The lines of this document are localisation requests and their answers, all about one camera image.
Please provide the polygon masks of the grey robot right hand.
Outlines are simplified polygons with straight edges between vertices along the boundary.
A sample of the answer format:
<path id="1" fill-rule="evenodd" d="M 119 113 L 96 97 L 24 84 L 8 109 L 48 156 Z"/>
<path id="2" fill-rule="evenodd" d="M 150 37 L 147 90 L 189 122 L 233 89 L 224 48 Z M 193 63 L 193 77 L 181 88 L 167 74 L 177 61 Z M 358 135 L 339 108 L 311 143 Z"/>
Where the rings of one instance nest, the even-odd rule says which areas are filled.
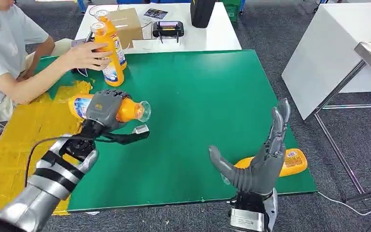
<path id="1" fill-rule="evenodd" d="M 232 165 L 219 149 L 210 145 L 209 158 L 214 167 L 240 192 L 269 195 L 276 184 L 284 163 L 284 143 L 291 107 L 287 98 L 279 100 L 272 108 L 272 126 L 269 136 L 246 168 Z"/>

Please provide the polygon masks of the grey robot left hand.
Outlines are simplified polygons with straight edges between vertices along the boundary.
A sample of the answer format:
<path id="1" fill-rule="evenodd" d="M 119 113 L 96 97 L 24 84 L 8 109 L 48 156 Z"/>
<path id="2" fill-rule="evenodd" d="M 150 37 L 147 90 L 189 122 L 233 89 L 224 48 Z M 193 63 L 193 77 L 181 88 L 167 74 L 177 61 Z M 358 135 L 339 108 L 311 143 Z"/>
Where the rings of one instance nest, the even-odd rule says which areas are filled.
<path id="1" fill-rule="evenodd" d="M 126 98 L 131 99 L 130 94 L 118 89 L 96 92 L 86 110 L 86 119 L 100 123 L 104 132 L 123 128 L 127 123 L 117 119 L 117 112 Z"/>

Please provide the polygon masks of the person's right hand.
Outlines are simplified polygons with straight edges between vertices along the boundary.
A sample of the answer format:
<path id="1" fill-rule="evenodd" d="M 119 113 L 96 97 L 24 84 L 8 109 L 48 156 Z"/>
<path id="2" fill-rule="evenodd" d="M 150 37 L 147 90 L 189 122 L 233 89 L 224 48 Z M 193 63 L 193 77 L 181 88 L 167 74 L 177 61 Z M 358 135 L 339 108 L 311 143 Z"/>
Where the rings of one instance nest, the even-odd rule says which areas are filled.
<path id="1" fill-rule="evenodd" d="M 71 48 L 62 57 L 64 64 L 71 69 L 92 69 L 101 71 L 111 62 L 109 56 L 111 51 L 98 51 L 106 47 L 107 43 L 88 42 Z"/>

